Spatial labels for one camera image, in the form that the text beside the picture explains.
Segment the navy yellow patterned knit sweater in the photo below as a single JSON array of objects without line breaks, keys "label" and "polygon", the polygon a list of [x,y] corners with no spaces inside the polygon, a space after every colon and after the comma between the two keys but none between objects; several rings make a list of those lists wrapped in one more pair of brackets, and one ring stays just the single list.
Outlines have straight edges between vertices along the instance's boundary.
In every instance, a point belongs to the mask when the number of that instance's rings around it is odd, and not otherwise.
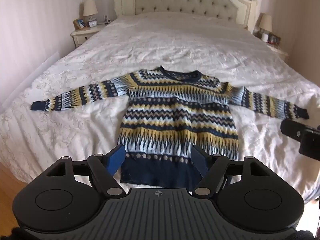
[{"label": "navy yellow patterned knit sweater", "polygon": [[33,102],[33,111],[64,111],[116,96],[128,96],[118,144],[126,157],[123,184],[192,190],[201,175],[191,148],[239,158],[239,138],[230,105],[280,120],[308,119],[308,111],[271,96],[234,87],[199,71],[142,69]]}]

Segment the white embroidered bedspread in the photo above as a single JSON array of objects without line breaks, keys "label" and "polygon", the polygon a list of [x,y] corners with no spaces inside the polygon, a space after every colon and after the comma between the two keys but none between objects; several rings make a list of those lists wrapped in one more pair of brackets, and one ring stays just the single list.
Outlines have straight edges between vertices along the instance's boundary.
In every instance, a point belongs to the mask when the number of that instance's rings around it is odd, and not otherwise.
[{"label": "white embroidered bedspread", "polygon": [[192,190],[196,145],[256,157],[309,202],[319,196],[319,162],[281,133],[284,119],[317,126],[319,87],[243,27],[173,12],[123,16],[1,115],[1,162],[30,182],[64,155],[123,145],[124,187]]}]

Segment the right cream nightstand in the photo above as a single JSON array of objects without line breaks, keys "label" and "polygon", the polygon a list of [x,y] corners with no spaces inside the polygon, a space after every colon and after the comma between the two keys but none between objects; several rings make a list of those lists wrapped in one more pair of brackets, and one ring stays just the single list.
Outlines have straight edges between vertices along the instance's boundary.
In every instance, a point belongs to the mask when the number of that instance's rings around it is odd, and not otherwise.
[{"label": "right cream nightstand", "polygon": [[[263,31],[254,31],[253,35],[262,40],[262,35],[264,33]],[[287,63],[287,61],[289,60],[289,55],[287,52],[285,52],[284,50],[281,49],[280,45],[276,42],[276,43],[270,43],[269,40],[270,39],[274,39],[274,34],[272,32],[267,32],[268,34],[268,41],[263,41],[275,54],[277,54],[284,62]]]}]

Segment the cream nightstand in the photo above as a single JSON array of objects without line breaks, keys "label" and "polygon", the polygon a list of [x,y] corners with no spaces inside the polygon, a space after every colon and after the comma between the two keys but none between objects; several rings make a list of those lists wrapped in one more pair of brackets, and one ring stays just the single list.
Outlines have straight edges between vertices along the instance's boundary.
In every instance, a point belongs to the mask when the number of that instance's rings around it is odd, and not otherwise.
[{"label": "cream nightstand", "polygon": [[103,30],[106,25],[99,24],[96,27],[87,28],[83,30],[75,30],[71,33],[73,42],[76,48],[85,43],[90,37]]},{"label": "cream nightstand", "polygon": [[[263,31],[254,31],[253,35],[262,40],[262,35],[264,33]],[[272,32],[267,32],[268,34],[268,41],[263,41],[275,54],[277,54],[284,62],[287,63],[287,61],[289,60],[289,55],[287,52],[285,52],[284,50],[281,49],[280,45],[276,42],[276,43],[270,43],[269,40],[270,39],[274,39],[274,34]]]}]

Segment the white candle jar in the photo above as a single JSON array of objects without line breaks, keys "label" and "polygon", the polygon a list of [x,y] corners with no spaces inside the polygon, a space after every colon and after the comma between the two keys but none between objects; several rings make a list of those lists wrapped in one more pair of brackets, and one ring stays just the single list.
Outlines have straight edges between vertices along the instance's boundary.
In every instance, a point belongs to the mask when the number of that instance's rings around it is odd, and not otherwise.
[{"label": "white candle jar", "polygon": [[268,42],[268,36],[269,36],[268,33],[262,33],[261,40],[267,43]]}]

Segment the right cream table lamp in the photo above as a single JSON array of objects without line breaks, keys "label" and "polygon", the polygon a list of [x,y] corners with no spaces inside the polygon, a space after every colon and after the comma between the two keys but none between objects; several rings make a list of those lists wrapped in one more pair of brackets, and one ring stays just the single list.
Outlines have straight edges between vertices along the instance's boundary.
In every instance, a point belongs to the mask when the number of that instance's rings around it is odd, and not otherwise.
[{"label": "right cream table lamp", "polygon": [[267,32],[272,32],[272,17],[269,14],[262,14],[259,28]]}]

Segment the cream table lamp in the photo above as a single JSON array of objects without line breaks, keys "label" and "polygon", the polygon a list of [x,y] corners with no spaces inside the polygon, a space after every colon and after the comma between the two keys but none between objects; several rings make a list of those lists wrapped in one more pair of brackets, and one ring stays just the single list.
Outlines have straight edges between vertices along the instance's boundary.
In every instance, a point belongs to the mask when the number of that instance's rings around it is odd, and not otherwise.
[{"label": "cream table lamp", "polygon": [[272,17],[269,14],[262,14],[259,28],[267,32],[272,32]]},{"label": "cream table lamp", "polygon": [[84,2],[83,7],[83,16],[86,17],[88,20],[93,19],[93,15],[98,13],[97,6],[95,4],[95,0],[86,0]]}]

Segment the left cream nightstand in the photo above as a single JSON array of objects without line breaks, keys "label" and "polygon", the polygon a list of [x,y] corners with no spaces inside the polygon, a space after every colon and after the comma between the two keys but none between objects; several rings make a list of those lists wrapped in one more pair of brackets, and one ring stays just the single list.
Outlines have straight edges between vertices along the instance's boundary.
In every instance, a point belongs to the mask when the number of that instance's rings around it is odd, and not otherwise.
[{"label": "left cream nightstand", "polygon": [[99,24],[96,27],[87,28],[83,30],[75,30],[71,33],[73,42],[76,48],[85,43],[90,37],[103,30],[106,25]]}]

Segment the cream tufted headboard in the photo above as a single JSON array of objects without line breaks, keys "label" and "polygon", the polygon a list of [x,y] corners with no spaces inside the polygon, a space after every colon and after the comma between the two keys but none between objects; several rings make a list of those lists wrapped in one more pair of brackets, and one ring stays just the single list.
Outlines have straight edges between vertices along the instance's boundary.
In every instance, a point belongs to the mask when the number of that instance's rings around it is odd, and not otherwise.
[{"label": "cream tufted headboard", "polygon": [[114,0],[117,16],[150,12],[180,12],[255,26],[255,0]]}]

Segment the left cream table lamp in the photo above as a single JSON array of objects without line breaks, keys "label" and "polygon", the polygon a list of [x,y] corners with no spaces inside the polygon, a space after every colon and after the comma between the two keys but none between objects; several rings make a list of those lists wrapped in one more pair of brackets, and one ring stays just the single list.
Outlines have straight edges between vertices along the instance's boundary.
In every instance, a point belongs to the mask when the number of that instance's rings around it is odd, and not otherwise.
[{"label": "left cream table lamp", "polygon": [[95,0],[86,0],[84,2],[83,7],[83,16],[86,17],[88,20],[93,19],[93,15],[98,13],[97,6],[95,4]]}]

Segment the dark small picture frame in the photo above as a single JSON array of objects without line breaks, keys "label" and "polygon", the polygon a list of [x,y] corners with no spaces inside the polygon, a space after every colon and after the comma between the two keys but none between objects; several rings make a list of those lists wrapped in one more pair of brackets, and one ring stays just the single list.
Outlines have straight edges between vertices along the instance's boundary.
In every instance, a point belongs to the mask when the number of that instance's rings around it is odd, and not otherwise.
[{"label": "dark small picture frame", "polygon": [[269,34],[268,43],[278,46],[280,44],[281,38],[274,34]]}]

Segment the wooden photo frame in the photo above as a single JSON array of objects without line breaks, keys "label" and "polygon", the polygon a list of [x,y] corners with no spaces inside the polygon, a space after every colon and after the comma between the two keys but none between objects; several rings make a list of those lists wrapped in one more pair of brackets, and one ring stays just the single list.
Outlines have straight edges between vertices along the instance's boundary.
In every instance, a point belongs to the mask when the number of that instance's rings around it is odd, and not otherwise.
[{"label": "wooden photo frame", "polygon": [[84,30],[87,29],[87,25],[82,18],[78,18],[73,21],[76,30]]}]

